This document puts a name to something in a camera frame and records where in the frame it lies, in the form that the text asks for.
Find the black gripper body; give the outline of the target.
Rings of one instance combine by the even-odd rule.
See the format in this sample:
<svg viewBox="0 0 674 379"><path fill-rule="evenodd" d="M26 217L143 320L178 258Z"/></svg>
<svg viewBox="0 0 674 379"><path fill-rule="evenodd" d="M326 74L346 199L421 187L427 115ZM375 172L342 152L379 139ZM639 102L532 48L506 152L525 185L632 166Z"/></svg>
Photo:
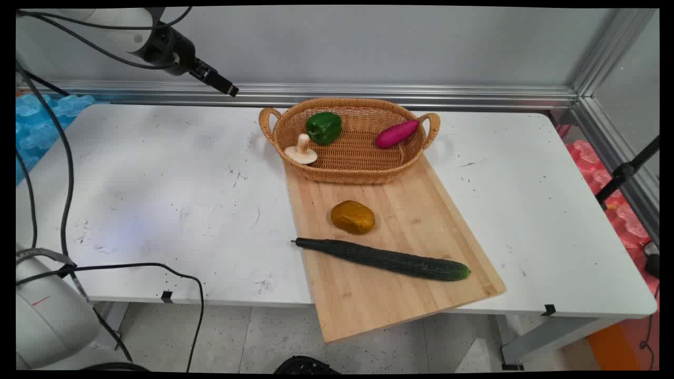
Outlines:
<svg viewBox="0 0 674 379"><path fill-rule="evenodd" d="M174 76L195 71L198 64L192 41L167 24L157 26L138 51L138 57Z"/></svg>

